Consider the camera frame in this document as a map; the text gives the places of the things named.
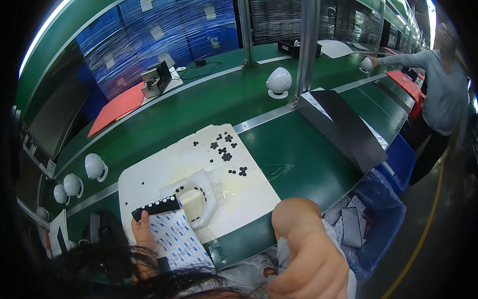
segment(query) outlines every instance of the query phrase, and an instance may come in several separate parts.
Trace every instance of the blue plastic bag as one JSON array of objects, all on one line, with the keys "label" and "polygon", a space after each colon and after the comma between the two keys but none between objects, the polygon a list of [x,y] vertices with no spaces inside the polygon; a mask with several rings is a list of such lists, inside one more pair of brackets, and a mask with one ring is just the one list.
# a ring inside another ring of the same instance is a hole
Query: blue plastic bag
[{"label": "blue plastic bag", "polygon": [[372,276],[393,242],[407,208],[387,179],[376,169],[372,169],[347,196],[352,198],[354,195],[358,195],[367,207],[364,213],[371,223],[364,237],[367,241],[362,248],[342,246],[342,250],[357,279],[365,280]]}]

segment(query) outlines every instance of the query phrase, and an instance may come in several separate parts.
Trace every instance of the gray floor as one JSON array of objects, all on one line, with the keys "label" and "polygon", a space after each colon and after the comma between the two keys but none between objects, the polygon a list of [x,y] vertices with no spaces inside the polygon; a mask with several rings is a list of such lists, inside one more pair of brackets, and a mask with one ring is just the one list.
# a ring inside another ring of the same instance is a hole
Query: gray floor
[{"label": "gray floor", "polygon": [[[476,210],[476,177],[464,177],[462,162],[445,154],[441,191],[433,222],[418,256],[389,298],[437,298],[450,284],[450,273],[461,263],[460,252],[469,240],[469,223]],[[407,207],[405,220],[373,276],[359,283],[358,299],[382,298],[408,263],[422,237],[435,199],[440,160],[413,187],[399,194]]]}]

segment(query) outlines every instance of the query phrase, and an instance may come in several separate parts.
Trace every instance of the red tray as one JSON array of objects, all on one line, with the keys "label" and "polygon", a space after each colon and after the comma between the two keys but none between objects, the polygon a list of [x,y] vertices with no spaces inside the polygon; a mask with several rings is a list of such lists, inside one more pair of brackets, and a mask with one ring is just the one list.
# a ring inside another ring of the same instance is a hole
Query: red tray
[{"label": "red tray", "polygon": [[95,123],[88,133],[88,138],[103,130],[119,117],[141,106],[144,98],[143,92],[141,91],[143,85],[144,83],[141,82],[133,86],[106,104],[103,109],[101,109],[98,117],[96,117]]}]

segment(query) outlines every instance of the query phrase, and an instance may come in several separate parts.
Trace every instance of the yellow floor line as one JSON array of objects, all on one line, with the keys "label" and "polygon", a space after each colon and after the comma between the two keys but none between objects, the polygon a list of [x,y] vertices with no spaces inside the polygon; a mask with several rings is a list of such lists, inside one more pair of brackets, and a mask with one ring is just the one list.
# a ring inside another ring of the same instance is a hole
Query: yellow floor line
[{"label": "yellow floor line", "polygon": [[415,261],[415,258],[417,257],[418,252],[420,251],[420,248],[422,248],[423,242],[425,241],[426,235],[428,234],[428,230],[430,229],[430,225],[432,225],[433,216],[435,215],[436,204],[438,203],[438,197],[440,195],[440,188],[442,186],[442,176],[443,176],[443,158],[442,158],[442,161],[440,163],[440,176],[438,178],[438,187],[436,187],[435,200],[433,202],[432,210],[430,212],[430,216],[428,217],[428,221],[426,222],[426,226],[425,226],[425,229],[423,231],[422,237],[420,238],[420,241],[418,242],[417,247],[415,248],[415,251],[413,252],[412,256],[410,257],[410,260],[408,261],[407,265],[405,266],[405,268],[403,268],[400,275],[397,277],[397,279],[392,284],[390,289],[388,289],[388,291],[382,296],[381,299],[387,299],[392,294],[392,292],[397,288],[398,284],[400,284],[402,279],[407,274],[408,269],[410,269],[413,262]]}]

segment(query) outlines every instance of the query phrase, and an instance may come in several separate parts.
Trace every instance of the green workbench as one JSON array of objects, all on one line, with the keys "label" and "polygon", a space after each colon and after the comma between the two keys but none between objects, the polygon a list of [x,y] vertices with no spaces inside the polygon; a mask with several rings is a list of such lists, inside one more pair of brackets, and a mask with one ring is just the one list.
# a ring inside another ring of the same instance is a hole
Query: green workbench
[{"label": "green workbench", "polygon": [[[283,56],[274,44],[254,47],[254,55],[256,60]],[[382,66],[370,74],[364,74],[358,70],[362,58],[363,54],[358,53],[336,59],[321,55],[314,62],[312,88],[334,89],[394,69]],[[223,62],[215,73],[236,67],[242,60],[240,50],[208,59]],[[283,100],[274,100],[267,95],[265,81],[279,66],[288,69],[292,77],[296,78],[297,65],[298,60],[283,59],[230,72],[177,92],[142,110],[93,143],[66,167],[57,180],[44,182],[41,205],[52,216],[65,207],[55,202],[52,190],[68,173],[80,177],[85,190],[81,199],[71,199],[67,210],[115,184],[124,169],[207,125],[231,123],[234,126],[284,106],[292,98],[295,79],[289,98]],[[200,70],[193,69],[187,75],[197,76]],[[414,103],[390,78],[381,78],[380,81],[407,105]],[[343,91],[340,95],[389,144],[408,116],[398,103],[372,82]],[[90,140],[86,135],[91,125],[74,137],[60,153],[56,171],[88,144]],[[279,176],[268,177],[281,199],[307,197],[322,210],[326,210],[363,178],[363,174],[297,111],[249,129],[239,136],[266,177],[268,173],[281,173]],[[109,167],[109,174],[102,183],[86,176],[84,158],[89,153],[99,154]],[[68,217],[70,240],[79,241],[89,214],[98,210],[109,210],[119,218],[118,193],[114,192]],[[264,215],[217,241],[227,258],[225,264],[217,265],[218,268],[260,253],[276,243],[271,214]],[[206,244],[206,247],[210,248],[211,245],[213,244]]]}]

